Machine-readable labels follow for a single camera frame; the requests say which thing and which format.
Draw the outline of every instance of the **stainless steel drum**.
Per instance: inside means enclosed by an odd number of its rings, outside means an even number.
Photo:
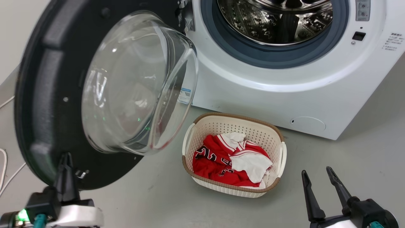
[[[263,45],[287,46],[310,40],[332,22],[330,0],[217,0],[228,24]]]

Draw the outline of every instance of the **laundry basket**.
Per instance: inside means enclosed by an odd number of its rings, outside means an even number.
[[[239,132],[261,146],[269,155],[273,166],[267,179],[265,189],[248,189],[227,185],[194,174],[194,151],[203,145],[207,135]],[[200,185],[215,191],[220,191],[234,196],[257,198],[272,190],[280,181],[286,165],[287,147],[284,137],[273,125],[266,122],[231,114],[207,113],[198,117],[188,128],[183,141],[183,166],[192,178]]]

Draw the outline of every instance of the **basket handle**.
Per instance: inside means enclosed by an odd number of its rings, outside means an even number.
[[[189,138],[190,138],[190,135],[191,135],[191,130],[194,129],[195,125],[196,125],[195,123],[191,124],[188,127],[187,131],[185,132],[185,136],[184,136],[184,140],[183,140],[183,149],[182,149],[182,153],[183,153],[184,156],[185,156],[185,153],[188,150],[188,147],[190,146]]]
[[[281,142],[280,158],[281,158],[281,162],[279,163],[279,169],[278,169],[277,177],[281,177],[283,175],[284,168],[286,167],[287,146],[286,146],[285,142]]]

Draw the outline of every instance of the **white wall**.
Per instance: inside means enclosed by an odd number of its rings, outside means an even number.
[[[20,63],[27,40],[49,0],[0,0],[0,84]]]

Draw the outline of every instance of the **laundry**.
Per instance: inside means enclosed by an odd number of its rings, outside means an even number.
[[[264,189],[263,176],[272,166],[267,153],[237,132],[208,135],[194,152],[194,173],[238,187]]]

